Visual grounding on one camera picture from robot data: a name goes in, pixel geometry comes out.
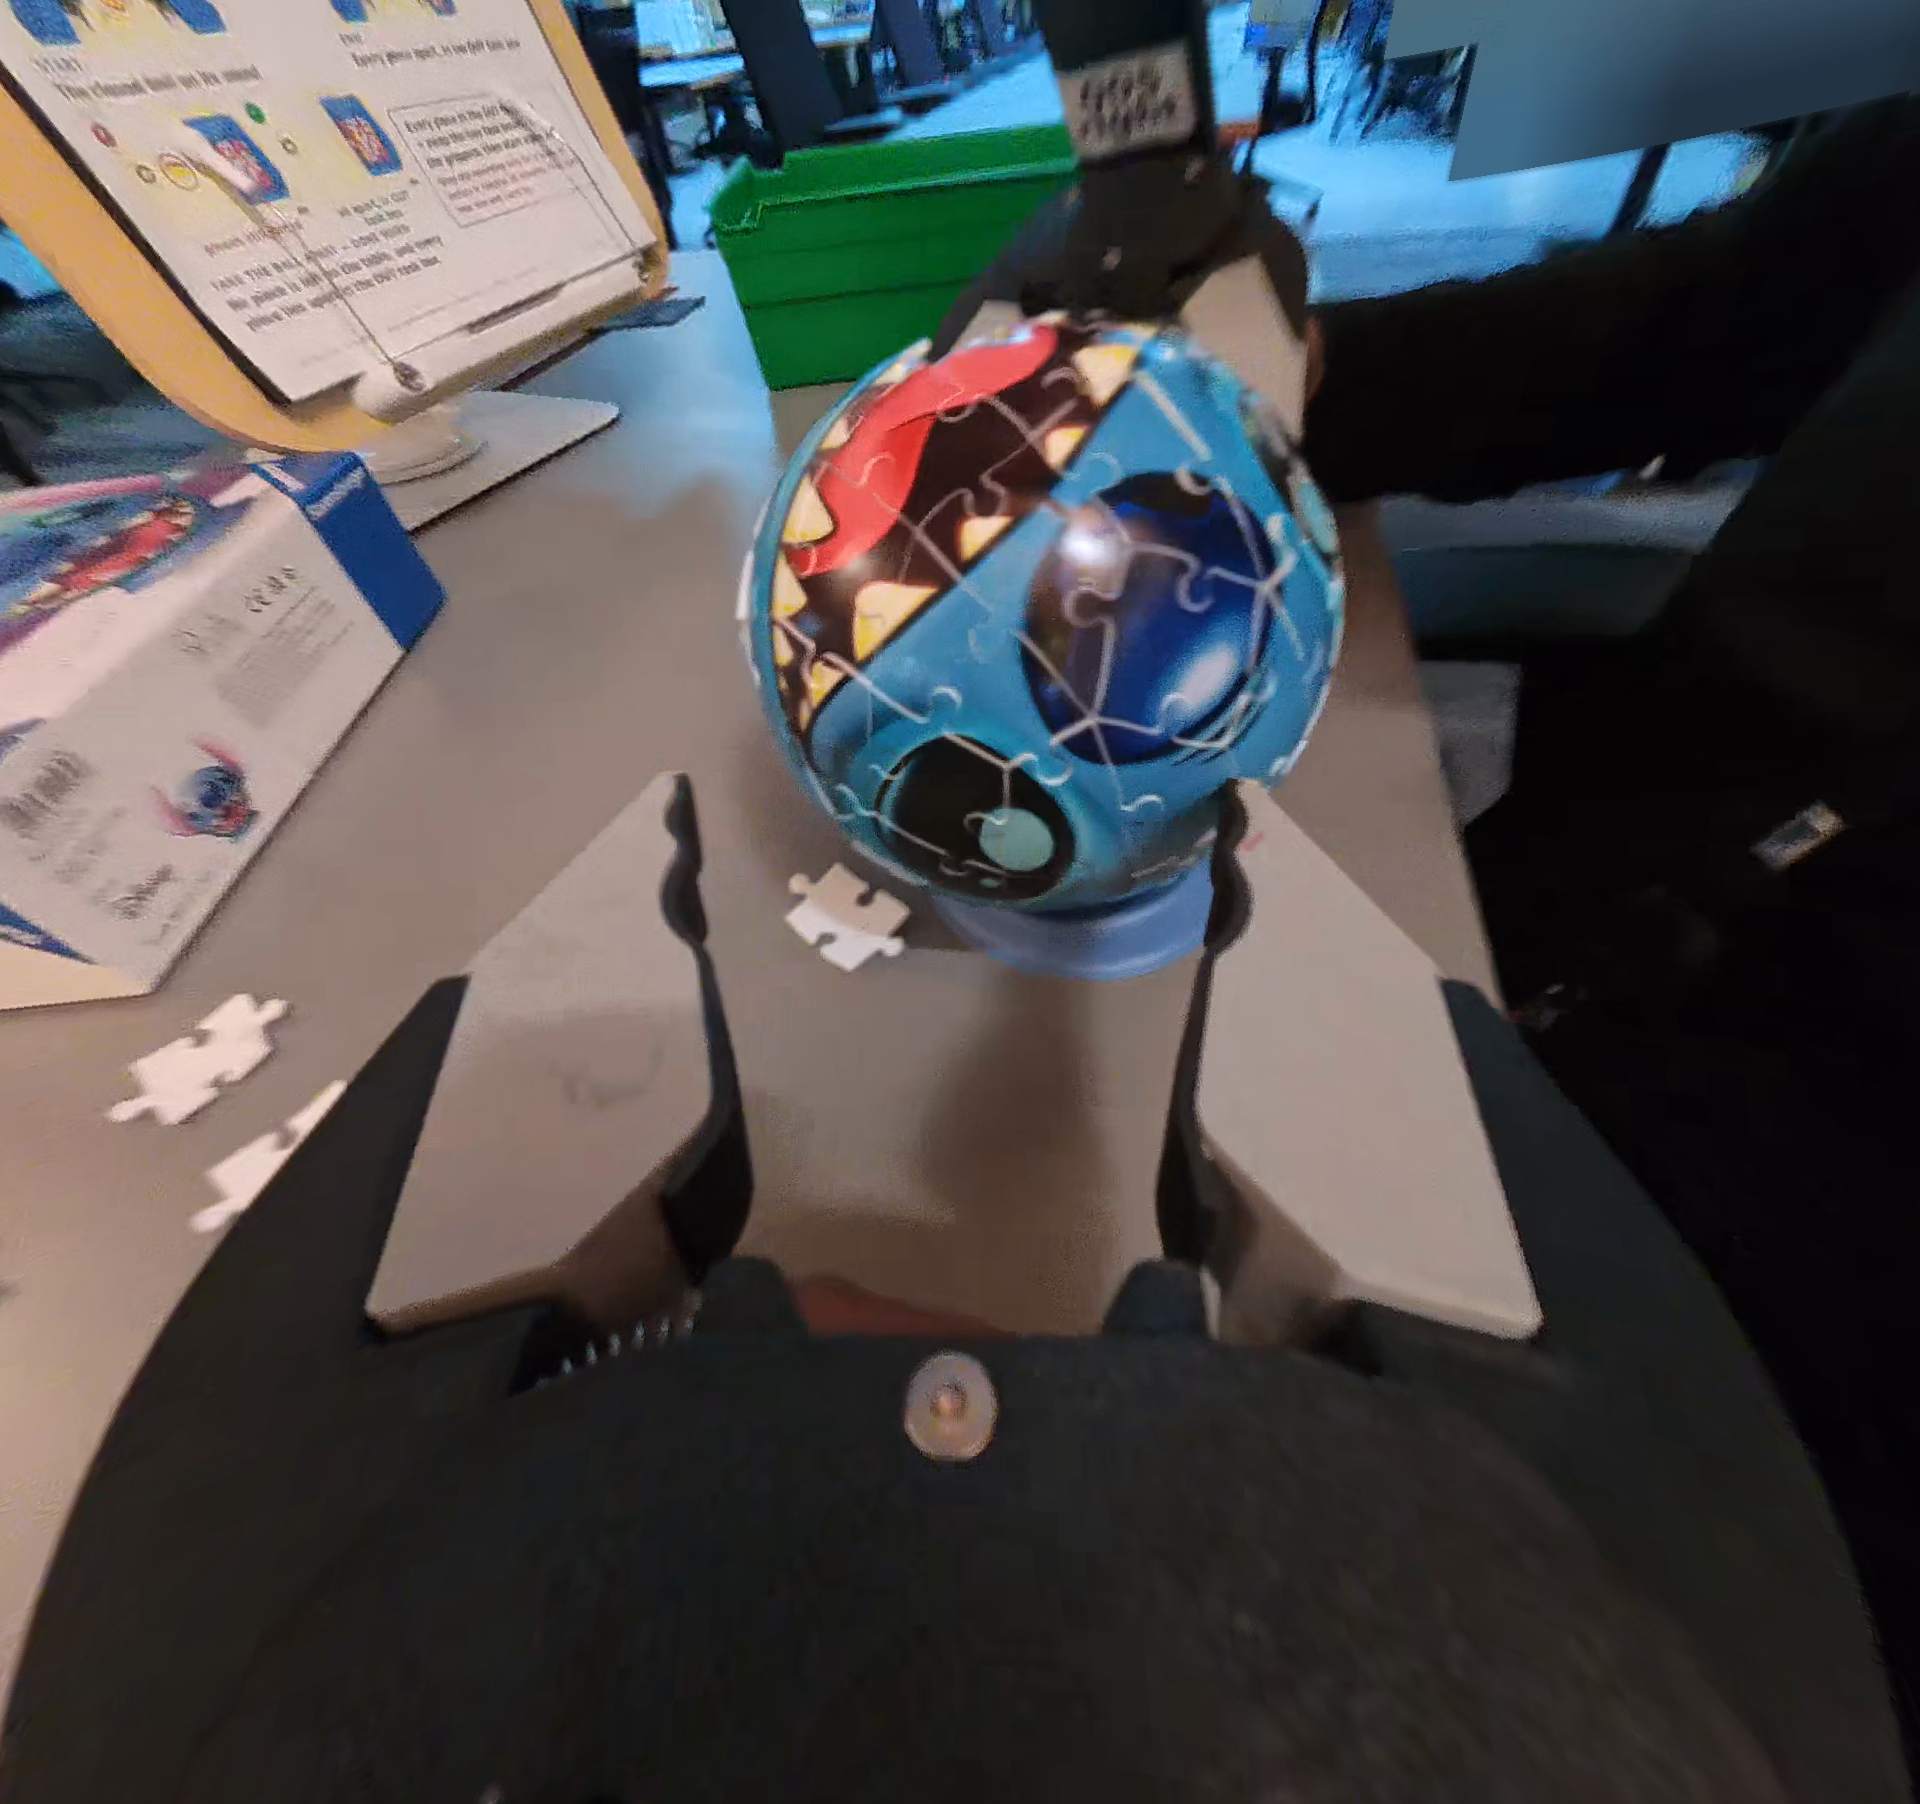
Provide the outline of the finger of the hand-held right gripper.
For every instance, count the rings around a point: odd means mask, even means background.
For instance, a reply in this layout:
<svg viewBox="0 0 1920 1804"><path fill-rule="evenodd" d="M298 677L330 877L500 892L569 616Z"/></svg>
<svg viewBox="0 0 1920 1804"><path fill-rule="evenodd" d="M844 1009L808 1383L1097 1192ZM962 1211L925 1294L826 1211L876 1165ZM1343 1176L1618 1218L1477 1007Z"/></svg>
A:
<svg viewBox="0 0 1920 1804"><path fill-rule="evenodd" d="M1262 403L1284 437L1304 437L1310 398L1306 253L1276 216L1253 216L1235 256L1182 302L1182 324Z"/></svg>
<svg viewBox="0 0 1920 1804"><path fill-rule="evenodd" d="M1077 204L1038 208L993 259L962 286L931 332L931 346L956 346L966 327L990 302L1025 315L1065 302L1063 269L1067 231Z"/></svg>

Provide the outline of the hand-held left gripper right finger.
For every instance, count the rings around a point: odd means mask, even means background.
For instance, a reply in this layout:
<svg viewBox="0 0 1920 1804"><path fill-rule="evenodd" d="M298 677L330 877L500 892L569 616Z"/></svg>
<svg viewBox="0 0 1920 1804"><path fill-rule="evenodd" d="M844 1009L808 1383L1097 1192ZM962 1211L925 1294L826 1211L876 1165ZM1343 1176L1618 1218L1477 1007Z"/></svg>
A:
<svg viewBox="0 0 1920 1804"><path fill-rule="evenodd" d="M1439 969L1255 783L1223 800L1213 892L1159 1221L1226 1339L1313 1339L1354 1307L1535 1336Z"/></svg>

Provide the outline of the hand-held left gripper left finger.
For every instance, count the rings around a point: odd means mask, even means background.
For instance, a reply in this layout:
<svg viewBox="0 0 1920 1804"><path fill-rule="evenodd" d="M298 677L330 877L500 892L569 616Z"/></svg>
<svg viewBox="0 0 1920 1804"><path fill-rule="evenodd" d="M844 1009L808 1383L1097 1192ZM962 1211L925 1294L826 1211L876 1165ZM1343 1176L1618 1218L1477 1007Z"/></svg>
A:
<svg viewBox="0 0 1920 1804"><path fill-rule="evenodd" d="M694 785L662 773L471 959L368 1310L677 1310L746 1229L746 1108L706 946Z"/></svg>

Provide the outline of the blue round ball stand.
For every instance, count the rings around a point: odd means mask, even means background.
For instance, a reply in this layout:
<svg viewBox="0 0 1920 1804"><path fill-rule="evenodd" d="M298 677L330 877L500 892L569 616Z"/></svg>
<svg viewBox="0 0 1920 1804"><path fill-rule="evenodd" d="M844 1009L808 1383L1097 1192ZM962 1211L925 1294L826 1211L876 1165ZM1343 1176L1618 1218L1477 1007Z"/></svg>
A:
<svg viewBox="0 0 1920 1804"><path fill-rule="evenodd" d="M1027 909L933 895L931 907L975 951L1032 976L1128 981L1201 950L1213 904L1202 864L1111 904Z"/></svg>

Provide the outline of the cartoon puzzle box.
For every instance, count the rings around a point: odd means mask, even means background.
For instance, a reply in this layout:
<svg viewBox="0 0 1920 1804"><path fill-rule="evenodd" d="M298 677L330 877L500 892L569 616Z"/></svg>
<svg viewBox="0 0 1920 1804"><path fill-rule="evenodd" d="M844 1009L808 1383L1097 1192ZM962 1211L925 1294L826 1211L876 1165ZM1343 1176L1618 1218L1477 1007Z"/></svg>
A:
<svg viewBox="0 0 1920 1804"><path fill-rule="evenodd" d="M156 988L445 604L355 453L1 503L1 1007Z"/></svg>

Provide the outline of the office desk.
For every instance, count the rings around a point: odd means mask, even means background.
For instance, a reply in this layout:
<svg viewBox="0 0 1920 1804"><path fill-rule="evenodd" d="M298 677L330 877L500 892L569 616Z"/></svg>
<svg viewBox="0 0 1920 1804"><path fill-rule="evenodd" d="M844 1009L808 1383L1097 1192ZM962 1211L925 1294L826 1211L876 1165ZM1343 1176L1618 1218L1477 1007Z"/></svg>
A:
<svg viewBox="0 0 1920 1804"><path fill-rule="evenodd" d="M808 33L816 52L828 64L831 76L842 78L847 85L858 85L872 72L870 11L863 11L847 20L808 27ZM714 87L743 75L746 59L734 50L694 56L641 57L638 72L640 87L648 92Z"/></svg>

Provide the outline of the blue cartoon puzzle ball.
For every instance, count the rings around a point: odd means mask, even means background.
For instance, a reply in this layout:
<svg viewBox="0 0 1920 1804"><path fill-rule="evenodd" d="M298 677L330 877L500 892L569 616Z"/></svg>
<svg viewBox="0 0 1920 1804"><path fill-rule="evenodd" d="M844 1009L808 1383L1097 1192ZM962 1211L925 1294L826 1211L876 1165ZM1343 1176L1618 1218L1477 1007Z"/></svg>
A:
<svg viewBox="0 0 1920 1804"><path fill-rule="evenodd" d="M1298 760L1344 639L1294 427L1179 321L1046 309L861 378L782 471L736 606L847 848L1036 916L1199 868L1221 794Z"/></svg>

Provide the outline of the green plastic bin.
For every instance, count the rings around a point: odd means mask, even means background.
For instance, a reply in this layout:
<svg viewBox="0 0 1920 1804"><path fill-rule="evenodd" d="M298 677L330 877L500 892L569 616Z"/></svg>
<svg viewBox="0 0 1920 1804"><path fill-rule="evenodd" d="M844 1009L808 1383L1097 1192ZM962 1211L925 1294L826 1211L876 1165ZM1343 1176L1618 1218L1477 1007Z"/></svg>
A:
<svg viewBox="0 0 1920 1804"><path fill-rule="evenodd" d="M847 381L931 336L1071 174L1061 124L736 164L708 226L766 389Z"/></svg>

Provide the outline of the black office chair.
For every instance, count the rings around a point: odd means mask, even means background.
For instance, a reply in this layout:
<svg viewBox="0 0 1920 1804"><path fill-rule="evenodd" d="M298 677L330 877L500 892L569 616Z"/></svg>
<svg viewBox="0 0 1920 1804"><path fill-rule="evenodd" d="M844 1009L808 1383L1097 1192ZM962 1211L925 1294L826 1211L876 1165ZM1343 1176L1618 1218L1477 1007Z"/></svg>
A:
<svg viewBox="0 0 1920 1804"><path fill-rule="evenodd" d="M966 85L966 66L938 41L923 0L875 0L872 50L884 56L900 94L951 96Z"/></svg>
<svg viewBox="0 0 1920 1804"><path fill-rule="evenodd" d="M904 126L895 105L870 104L870 92L845 100L828 75L799 0L719 0L743 59L760 119L746 151L760 170L786 155L875 141Z"/></svg>

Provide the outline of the white puzzle piece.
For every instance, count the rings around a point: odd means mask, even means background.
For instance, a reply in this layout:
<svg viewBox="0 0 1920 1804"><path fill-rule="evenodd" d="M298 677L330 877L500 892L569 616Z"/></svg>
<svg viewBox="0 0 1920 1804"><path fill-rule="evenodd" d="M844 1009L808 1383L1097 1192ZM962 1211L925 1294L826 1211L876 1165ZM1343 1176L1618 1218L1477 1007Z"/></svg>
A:
<svg viewBox="0 0 1920 1804"><path fill-rule="evenodd" d="M126 1063L128 1088L108 1108L108 1121L147 1119L175 1128L203 1113L272 1057L273 1030L288 1014L282 997L237 994L225 1000L188 1033Z"/></svg>
<svg viewBox="0 0 1920 1804"><path fill-rule="evenodd" d="M206 1199L201 1208L187 1218L187 1226L198 1237L211 1237L225 1229L272 1182L345 1090L345 1081L329 1082L315 1097L288 1113L282 1121L206 1168Z"/></svg>
<svg viewBox="0 0 1920 1804"><path fill-rule="evenodd" d="M907 906L867 884L845 864L836 862L816 877L796 873L787 894L787 929L836 970L852 975L878 958L902 956Z"/></svg>

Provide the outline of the person's right forearm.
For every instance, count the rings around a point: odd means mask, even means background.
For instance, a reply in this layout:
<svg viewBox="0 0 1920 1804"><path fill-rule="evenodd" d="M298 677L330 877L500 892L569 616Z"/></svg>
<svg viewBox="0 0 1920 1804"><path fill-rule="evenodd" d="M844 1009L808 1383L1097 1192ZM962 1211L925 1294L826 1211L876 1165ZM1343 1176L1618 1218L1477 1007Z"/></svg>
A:
<svg viewBox="0 0 1920 1804"><path fill-rule="evenodd" d="M1915 282L1918 102L1823 115L1731 201L1318 314L1306 462L1334 504L1776 451Z"/></svg>

